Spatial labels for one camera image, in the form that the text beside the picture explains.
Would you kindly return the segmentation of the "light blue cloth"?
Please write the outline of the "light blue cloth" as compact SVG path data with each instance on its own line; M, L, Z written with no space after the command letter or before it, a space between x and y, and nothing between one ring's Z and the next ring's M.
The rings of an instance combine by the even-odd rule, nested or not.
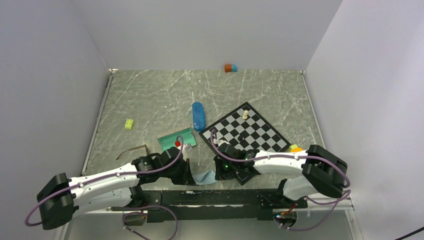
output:
M212 169L209 169L208 171L203 173L193 175L193 179L195 181L195 184L200 186L211 185L217 182L216 173Z

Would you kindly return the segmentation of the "brown brick block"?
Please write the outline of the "brown brick block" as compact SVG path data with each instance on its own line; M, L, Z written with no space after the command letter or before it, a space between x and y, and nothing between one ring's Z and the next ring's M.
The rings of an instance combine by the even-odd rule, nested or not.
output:
M176 147L175 142L182 143L179 136L182 137L184 144L190 144L192 147L197 145L192 127L190 125L184 125L157 136L161 150L165 151L171 147Z

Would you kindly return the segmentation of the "blue glasses case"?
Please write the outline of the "blue glasses case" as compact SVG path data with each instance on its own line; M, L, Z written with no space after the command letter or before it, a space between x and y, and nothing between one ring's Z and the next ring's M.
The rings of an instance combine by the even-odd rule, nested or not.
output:
M206 118L203 105L196 101L192 104L193 127L197 132L201 132L206 127Z

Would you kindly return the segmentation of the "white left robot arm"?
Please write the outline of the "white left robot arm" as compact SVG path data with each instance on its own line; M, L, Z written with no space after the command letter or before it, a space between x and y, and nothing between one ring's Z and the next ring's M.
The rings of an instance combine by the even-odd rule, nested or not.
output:
M42 228L52 230L77 216L109 207L137 210L146 202L141 186L160 178L174 185L196 184L190 162L177 147L93 175L68 178L65 173L56 174L36 196Z

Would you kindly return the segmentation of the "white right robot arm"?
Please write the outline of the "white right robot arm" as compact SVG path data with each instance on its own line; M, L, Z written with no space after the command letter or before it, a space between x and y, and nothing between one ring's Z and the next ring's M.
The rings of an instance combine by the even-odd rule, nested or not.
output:
M240 185L255 176L270 173L289 175L280 182L276 202L288 208L295 201L313 194L338 199L351 185L348 164L320 145L298 152L269 152L259 149L240 150L220 143L213 145L218 180L235 179Z

